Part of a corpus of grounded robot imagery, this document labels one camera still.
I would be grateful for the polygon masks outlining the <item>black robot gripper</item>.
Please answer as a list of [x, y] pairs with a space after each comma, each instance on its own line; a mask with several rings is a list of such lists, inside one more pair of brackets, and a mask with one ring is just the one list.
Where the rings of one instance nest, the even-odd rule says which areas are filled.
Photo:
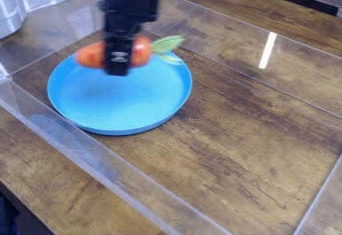
[[105, 71], [127, 76], [134, 47], [130, 35], [158, 19], [159, 0], [102, 0], [99, 7], [105, 12]]

